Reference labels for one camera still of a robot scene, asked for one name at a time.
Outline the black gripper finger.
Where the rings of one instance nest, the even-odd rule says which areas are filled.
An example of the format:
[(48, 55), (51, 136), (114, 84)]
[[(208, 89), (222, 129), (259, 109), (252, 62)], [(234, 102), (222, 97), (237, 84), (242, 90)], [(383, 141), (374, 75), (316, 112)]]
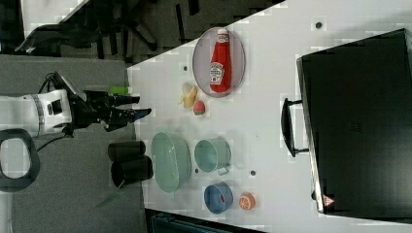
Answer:
[(152, 112), (151, 109), (139, 109), (139, 110), (119, 110), (113, 109), (109, 117), (105, 119), (105, 130), (111, 132), (127, 126), (129, 123), (133, 123), (136, 120), (148, 116)]
[(121, 106), (126, 104), (138, 104), (140, 101), (139, 96), (128, 96), (128, 95), (114, 95), (113, 105)]

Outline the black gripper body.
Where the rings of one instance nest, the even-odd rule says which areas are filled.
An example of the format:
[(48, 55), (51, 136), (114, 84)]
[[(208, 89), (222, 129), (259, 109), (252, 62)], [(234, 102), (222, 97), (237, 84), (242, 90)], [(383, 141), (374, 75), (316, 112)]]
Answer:
[(69, 93), (68, 100), (72, 114), (72, 130), (87, 128), (93, 123), (109, 124), (115, 98), (108, 92), (87, 90), (86, 99)]

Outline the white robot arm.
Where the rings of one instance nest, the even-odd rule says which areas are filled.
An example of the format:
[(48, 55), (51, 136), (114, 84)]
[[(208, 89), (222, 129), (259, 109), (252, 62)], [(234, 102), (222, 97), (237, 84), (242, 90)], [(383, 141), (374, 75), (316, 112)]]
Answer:
[(1, 190), (17, 192), (29, 187), (40, 172), (40, 158), (34, 140), (44, 135), (64, 133), (103, 122), (108, 132), (148, 116), (151, 109), (128, 109), (139, 97), (112, 95), (104, 91), (85, 91), (81, 95), (66, 90), (1, 98), (1, 152), (12, 160), (25, 158), (28, 169), (17, 177), (6, 173), (1, 162)]

